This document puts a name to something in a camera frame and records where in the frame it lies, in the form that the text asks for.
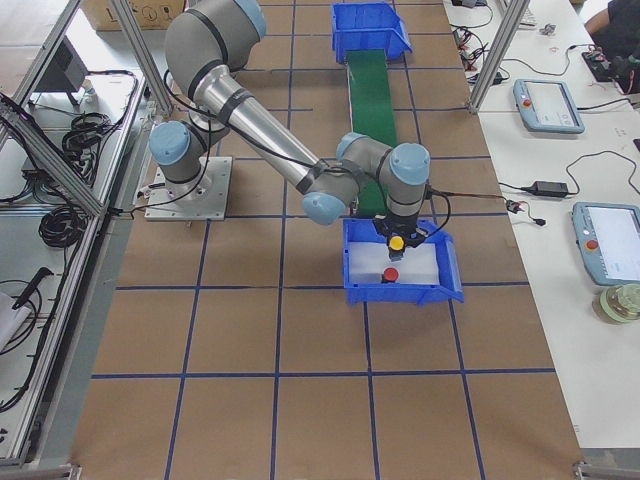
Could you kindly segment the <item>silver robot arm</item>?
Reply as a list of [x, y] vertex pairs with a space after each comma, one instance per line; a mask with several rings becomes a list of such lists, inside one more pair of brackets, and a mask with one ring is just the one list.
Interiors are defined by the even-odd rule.
[[416, 143], [390, 146], [349, 132], [330, 164], [314, 155], [234, 78], [266, 33], [255, 1], [200, 1], [180, 13], [165, 37], [168, 71], [199, 111], [239, 134], [302, 194], [306, 215], [330, 225], [361, 189], [376, 182], [386, 211], [373, 219], [387, 245], [402, 251], [429, 236], [418, 225], [429, 180], [430, 154]]

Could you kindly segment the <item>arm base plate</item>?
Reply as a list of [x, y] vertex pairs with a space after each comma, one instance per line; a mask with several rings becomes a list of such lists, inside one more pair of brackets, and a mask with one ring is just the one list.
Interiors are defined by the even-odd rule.
[[148, 221], [223, 221], [226, 216], [233, 158], [199, 158], [202, 170], [192, 181], [175, 184], [165, 179], [156, 168], [158, 188], [149, 192], [150, 207], [145, 209]]

